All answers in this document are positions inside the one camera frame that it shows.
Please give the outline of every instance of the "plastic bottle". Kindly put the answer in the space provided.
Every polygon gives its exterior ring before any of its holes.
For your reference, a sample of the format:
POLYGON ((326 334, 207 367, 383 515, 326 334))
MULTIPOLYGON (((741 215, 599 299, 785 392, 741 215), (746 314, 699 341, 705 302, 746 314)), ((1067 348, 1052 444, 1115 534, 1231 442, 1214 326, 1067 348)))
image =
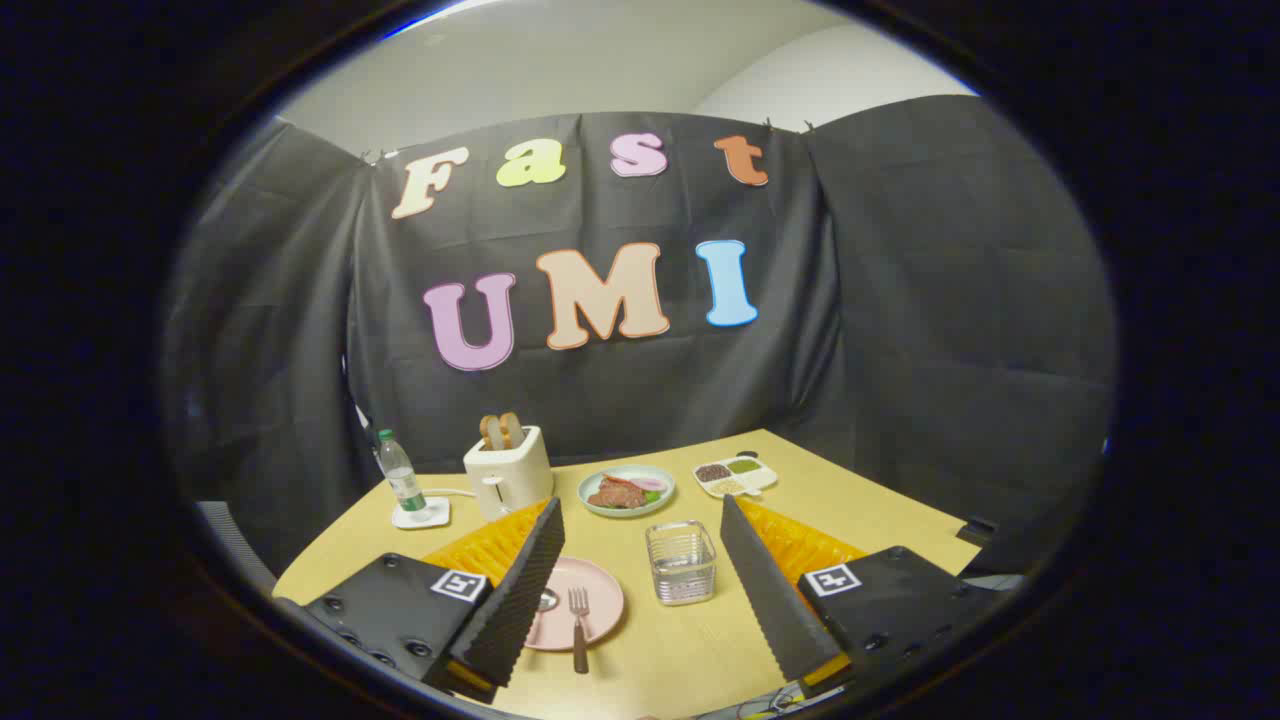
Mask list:
POLYGON ((396 442, 396 433, 379 430, 378 462, 383 466, 383 475, 392 484, 396 500, 401 507, 410 512, 416 512, 426 507, 426 498, 417 487, 417 475, 413 474, 413 464, 408 461, 408 454, 396 442))

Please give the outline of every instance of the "green plate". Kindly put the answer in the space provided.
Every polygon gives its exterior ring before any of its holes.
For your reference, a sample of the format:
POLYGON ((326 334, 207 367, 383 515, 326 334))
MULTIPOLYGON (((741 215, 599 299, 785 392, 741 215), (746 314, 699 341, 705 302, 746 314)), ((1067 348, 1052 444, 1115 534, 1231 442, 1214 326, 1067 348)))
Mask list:
POLYGON ((676 480, 671 477, 671 473, 663 470, 662 468, 654 468, 653 465, 618 465, 617 468, 607 468, 588 477, 577 484, 577 498, 582 501, 582 505, 585 505, 591 512, 604 515, 605 518, 637 518, 640 515, 648 515, 671 502, 671 497, 673 495, 676 495, 676 480), (658 500, 641 507, 634 507, 631 510, 598 507, 588 502, 586 498, 599 492, 600 483, 604 482, 604 475, 607 474, 622 480, 630 480, 632 478, 650 478, 660 480, 667 484, 667 489, 662 491, 658 500))

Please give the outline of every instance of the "orange letter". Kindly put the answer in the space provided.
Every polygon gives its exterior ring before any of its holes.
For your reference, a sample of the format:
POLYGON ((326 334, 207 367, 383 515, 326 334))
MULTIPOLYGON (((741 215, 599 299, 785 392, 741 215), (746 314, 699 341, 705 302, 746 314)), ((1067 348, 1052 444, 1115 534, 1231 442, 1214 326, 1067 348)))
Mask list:
POLYGON ((398 220, 430 210, 431 205, 435 205, 435 199, 426 191, 433 187, 438 191, 444 190, 444 186, 449 184, 449 173, 453 170, 453 165, 466 163, 470 155, 466 147, 454 147, 448 152, 413 160, 404 165, 408 182, 404 183, 404 196, 401 197, 401 204, 392 210, 392 219, 398 220))
POLYGON ((662 314, 654 277, 659 255, 662 250, 652 242, 623 245, 613 256, 613 269, 605 282, 600 282, 600 275, 577 250, 557 250, 539 258, 534 264, 547 273, 550 282, 552 318, 556 322, 556 329, 547 336, 547 347, 572 350, 586 345, 589 336, 577 324, 579 307, 602 340, 613 334, 613 322, 622 305, 626 306, 626 316, 618 331, 625 337, 667 332, 671 320, 662 314))
POLYGON ((728 165, 728 174, 742 184, 762 186, 769 182, 769 174, 756 170, 751 164, 751 158, 762 158, 764 151, 754 145, 748 145, 741 135, 722 137, 716 141, 716 147, 724 151, 724 163, 728 165))

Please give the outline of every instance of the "steak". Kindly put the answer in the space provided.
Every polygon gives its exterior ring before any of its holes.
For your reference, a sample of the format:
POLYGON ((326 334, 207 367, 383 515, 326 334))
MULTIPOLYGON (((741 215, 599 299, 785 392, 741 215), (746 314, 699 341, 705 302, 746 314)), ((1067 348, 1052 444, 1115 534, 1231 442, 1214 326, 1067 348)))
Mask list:
POLYGON ((600 483, 600 492, 586 498, 588 502, 598 507, 643 507, 645 503, 644 491, 636 486, 604 475, 600 483))

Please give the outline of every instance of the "black curtain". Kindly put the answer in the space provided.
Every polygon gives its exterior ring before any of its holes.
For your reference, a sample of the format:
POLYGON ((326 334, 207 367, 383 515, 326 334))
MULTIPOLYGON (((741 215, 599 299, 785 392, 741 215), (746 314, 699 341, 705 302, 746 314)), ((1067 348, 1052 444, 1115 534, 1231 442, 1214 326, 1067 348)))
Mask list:
POLYGON ((557 115, 372 167, 276 122, 228 168, 178 270, 166 397, 192 487, 230 502, 275 571, 380 480, 369 445, 383 427, 426 473, 461 471, 480 415, 503 410, 544 428, 556 464, 764 427, 998 523, 979 559, 995 569, 1043 552, 1052 538, 1029 530, 1068 516, 1101 451, 1114 340, 1097 252, 1051 169, 979 99, 913 100, 805 135, 557 115), (640 132, 662 140, 667 169, 614 174, 611 141, 640 132), (727 172, 713 143, 732 135, 763 150, 767 184, 727 172), (538 137, 562 143, 566 174, 499 186, 504 151, 538 137), (406 165, 460 146, 470 156, 435 205, 392 219, 406 165), (694 249, 713 240, 746 246, 750 324, 705 320, 694 249), (630 242, 660 249, 671 328, 548 348, 538 256, 579 250, 603 278, 630 242), (515 351, 457 370, 424 291, 461 283, 462 328, 481 345, 474 283, 492 273, 516 277, 515 351))
POLYGON ((271 120, 212 178, 174 268, 160 395, 177 470, 276 574, 379 480, 340 368, 367 170, 271 120))
POLYGON ((1101 461, 1116 338, 1052 168, 986 101, 908 100, 806 136, 835 224, 852 469, 997 525, 1023 570, 1101 461))

